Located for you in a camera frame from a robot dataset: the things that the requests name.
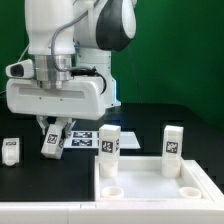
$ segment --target black table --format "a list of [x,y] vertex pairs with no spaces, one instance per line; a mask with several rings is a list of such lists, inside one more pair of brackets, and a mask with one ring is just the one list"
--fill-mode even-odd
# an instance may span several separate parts
[[[64,149],[61,160],[46,159],[40,153],[44,137],[35,116],[12,114],[5,102],[0,103],[0,113],[1,144],[4,138],[21,141],[21,162],[14,167],[0,165],[1,202],[94,200],[97,149]],[[121,150],[123,156],[160,156],[164,127],[183,126],[183,158],[196,160],[224,192],[224,135],[186,107],[122,104],[108,109],[98,121],[78,120],[74,128],[98,131],[103,124],[135,132],[141,149]]]

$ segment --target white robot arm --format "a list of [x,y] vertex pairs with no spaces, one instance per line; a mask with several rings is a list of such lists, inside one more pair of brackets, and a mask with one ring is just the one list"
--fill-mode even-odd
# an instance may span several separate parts
[[[133,39],[136,2],[25,0],[30,59],[6,68],[7,103],[14,113],[37,115],[43,130],[48,116],[57,117],[54,128],[49,127],[55,133],[47,134],[42,148],[45,156],[60,158],[63,147],[56,133],[65,128],[68,136],[73,119],[97,120],[106,108],[119,105],[111,51],[122,50]],[[49,136],[58,136],[54,146]]]

